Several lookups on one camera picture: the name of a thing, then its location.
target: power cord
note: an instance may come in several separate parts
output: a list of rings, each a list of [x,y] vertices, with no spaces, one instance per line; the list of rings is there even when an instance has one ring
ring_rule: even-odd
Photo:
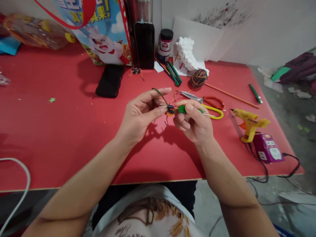
[[[258,160],[260,161],[260,163],[263,165],[263,167],[264,167],[264,169],[265,169],[265,171],[266,171],[266,179],[265,179],[264,181],[259,180],[259,179],[255,179],[255,178],[247,178],[247,179],[248,179],[248,180],[253,180],[253,181],[256,181],[256,182],[259,182],[259,183],[267,183],[267,182],[269,181],[269,173],[268,173],[267,167],[264,165],[264,163],[261,161],[261,159],[258,158],[258,157],[255,155],[255,153],[253,152],[253,150],[252,150],[252,144],[251,144],[251,143],[248,143],[248,146],[249,146],[249,149],[250,149],[250,151],[251,151],[251,155],[252,155],[253,157],[255,157],[256,159],[258,159]],[[291,157],[295,158],[295,159],[297,160],[298,164],[297,164],[297,166],[293,169],[293,171],[292,171],[289,175],[282,175],[282,176],[277,175],[277,177],[280,177],[280,178],[289,178],[289,177],[292,177],[292,175],[294,175],[295,172],[299,169],[301,163],[300,163],[299,159],[298,159],[297,157],[293,156],[293,155],[287,154],[287,153],[285,153],[285,152],[282,152],[282,155],[283,155],[283,156],[291,156]]]
[[[306,193],[307,195],[311,195],[311,196],[316,197],[316,195],[309,194],[309,193],[307,193],[307,192],[303,191],[302,189],[298,188],[298,187],[297,187],[296,185],[294,185],[294,184],[293,184],[290,180],[288,180],[288,179],[286,179],[286,180],[287,180],[287,181],[289,181],[289,182],[290,182],[290,183],[291,183],[294,187],[296,187],[298,190],[302,191],[303,193]],[[252,187],[254,188],[254,191],[255,191],[255,196],[256,196],[256,198],[257,198],[257,200],[258,200],[259,204],[260,204],[260,205],[262,205],[262,206],[273,206],[273,205],[278,205],[278,204],[301,204],[301,205],[316,206],[316,204],[309,204],[309,203],[297,203],[297,202],[273,202],[273,203],[261,203],[261,202],[259,201],[259,195],[258,195],[258,191],[257,191],[257,189],[256,189],[255,185],[254,185],[252,182],[250,182],[250,181],[246,181],[246,182],[252,185]],[[211,235],[212,235],[212,233],[213,233],[213,230],[215,229],[216,225],[218,224],[218,222],[219,222],[222,218],[223,218],[223,216],[220,216],[220,217],[217,219],[217,221],[216,221],[216,222],[215,222],[215,224],[213,225],[213,227],[212,227],[212,229],[211,229],[211,231],[210,231],[210,233],[209,233],[208,237],[211,237]]]
[[[5,161],[5,160],[11,160],[11,161],[15,161],[16,163],[18,163],[25,171],[26,173],[26,177],[27,177],[27,183],[26,183],[26,187],[25,187],[25,191],[20,199],[20,201],[18,202],[18,204],[16,205],[16,207],[13,209],[13,211],[11,212],[11,214],[9,215],[8,219],[6,220],[6,222],[4,223],[4,225],[2,226],[1,230],[0,230],[0,237],[2,236],[5,228],[7,227],[9,221],[11,220],[11,218],[13,217],[14,213],[16,212],[16,210],[19,208],[19,206],[21,205],[21,203],[23,202],[23,200],[25,199],[25,196],[27,194],[27,192],[29,191],[30,188],[30,184],[31,184],[31,175],[29,170],[27,169],[26,165],[23,164],[21,161],[19,161],[16,158],[2,158],[0,159],[0,161]]]
[[[249,146],[249,149],[251,151],[251,154],[254,158],[256,158],[257,160],[260,161],[260,163],[263,165],[265,171],[266,171],[266,178],[264,181],[261,181],[259,179],[255,179],[255,178],[247,178],[248,180],[253,180],[253,181],[256,181],[256,182],[259,182],[259,183],[267,183],[269,181],[269,172],[268,172],[268,169],[266,168],[266,166],[264,165],[264,163],[262,162],[262,160],[260,158],[258,158],[255,153],[253,152],[252,150],[252,144],[251,143],[248,143],[248,146]]]
[[[293,155],[287,154],[287,153],[285,153],[285,152],[283,152],[282,155],[283,155],[283,156],[292,156],[292,157],[295,158],[295,159],[297,160],[297,162],[298,162],[297,166],[294,168],[294,170],[293,170],[289,175],[278,176],[278,177],[280,177],[280,178],[289,178],[289,177],[291,177],[292,175],[295,174],[295,172],[299,169],[301,163],[300,163],[300,161],[298,160],[298,158],[295,157],[295,156],[293,156]]]

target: gray floor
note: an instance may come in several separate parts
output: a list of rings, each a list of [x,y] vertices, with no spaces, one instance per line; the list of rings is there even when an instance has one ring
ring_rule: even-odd
[[[257,67],[251,66],[250,68],[258,80],[294,152],[305,168],[305,175],[297,175],[290,178],[290,180],[303,190],[316,194],[316,162],[314,160],[316,123],[311,123],[305,119],[306,115],[316,114],[315,99],[296,99],[287,91],[286,88],[289,86],[283,87],[284,93],[278,93],[269,89],[263,85],[263,76],[256,70]],[[307,127],[310,131],[300,130],[298,125],[301,125],[303,128]],[[278,202],[280,201],[279,193],[296,191],[296,188],[287,180],[278,177],[271,177],[267,184],[253,184],[259,193],[261,203]],[[15,226],[9,226],[4,236],[29,224],[54,193],[55,190],[29,192],[22,207],[19,209],[19,213],[22,213],[22,215],[14,220]],[[222,215],[219,201],[209,189],[205,180],[198,181],[195,196],[194,213],[196,224],[206,235],[209,235],[216,220]],[[0,197],[0,223],[4,222],[10,210],[18,202],[19,197],[20,194],[17,193]],[[316,227],[313,225],[313,221],[316,219],[316,211],[311,211],[305,206],[292,204],[264,206],[264,209],[273,223],[288,232],[298,237],[315,236]],[[91,236],[91,229],[89,227],[85,233],[85,237],[88,236]],[[223,219],[214,228],[212,236],[228,236]]]

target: paint jar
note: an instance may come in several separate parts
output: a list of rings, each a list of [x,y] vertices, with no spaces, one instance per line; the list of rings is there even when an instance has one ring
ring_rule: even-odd
[[[172,38],[173,38],[173,31],[172,30],[162,29],[160,31],[160,39],[159,39],[157,59],[162,63],[168,61],[168,59],[169,59]]]

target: yarn ball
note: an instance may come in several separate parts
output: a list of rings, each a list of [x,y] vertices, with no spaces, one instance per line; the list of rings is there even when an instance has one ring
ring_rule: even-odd
[[[207,80],[207,72],[204,69],[197,69],[190,77],[190,82],[194,87],[201,87]]]
[[[140,72],[141,72],[141,70],[138,67],[136,67],[136,66],[132,67],[131,70],[132,70],[132,73],[134,75],[140,74]]]

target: black lid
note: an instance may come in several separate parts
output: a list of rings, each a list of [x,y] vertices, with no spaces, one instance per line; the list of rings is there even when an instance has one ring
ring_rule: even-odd
[[[169,29],[162,29],[160,31],[160,37],[162,40],[172,40],[173,38],[173,31],[172,30],[169,30]]]

